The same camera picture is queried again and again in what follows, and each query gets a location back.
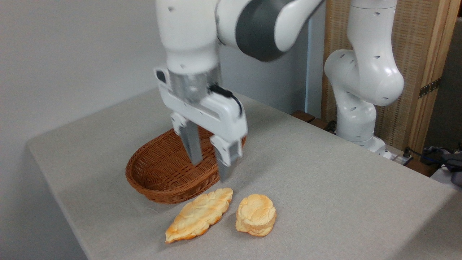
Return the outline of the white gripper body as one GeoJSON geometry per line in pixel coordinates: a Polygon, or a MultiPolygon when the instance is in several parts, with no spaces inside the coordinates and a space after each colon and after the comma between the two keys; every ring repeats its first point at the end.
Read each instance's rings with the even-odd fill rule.
{"type": "Polygon", "coordinates": [[[154,71],[162,100],[170,110],[231,143],[248,134],[245,111],[233,98],[213,92],[198,103],[180,99],[172,91],[172,75],[165,69],[154,71]]]}

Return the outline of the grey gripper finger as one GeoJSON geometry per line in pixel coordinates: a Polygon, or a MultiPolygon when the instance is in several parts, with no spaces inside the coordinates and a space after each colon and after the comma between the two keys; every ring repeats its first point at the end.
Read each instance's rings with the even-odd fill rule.
{"type": "Polygon", "coordinates": [[[202,161],[198,125],[176,112],[172,112],[170,116],[174,131],[182,140],[191,163],[197,165],[202,161]]]}
{"type": "Polygon", "coordinates": [[[242,140],[230,143],[217,135],[213,135],[210,142],[214,146],[220,180],[224,182],[231,176],[237,161],[243,156],[242,140]]]}

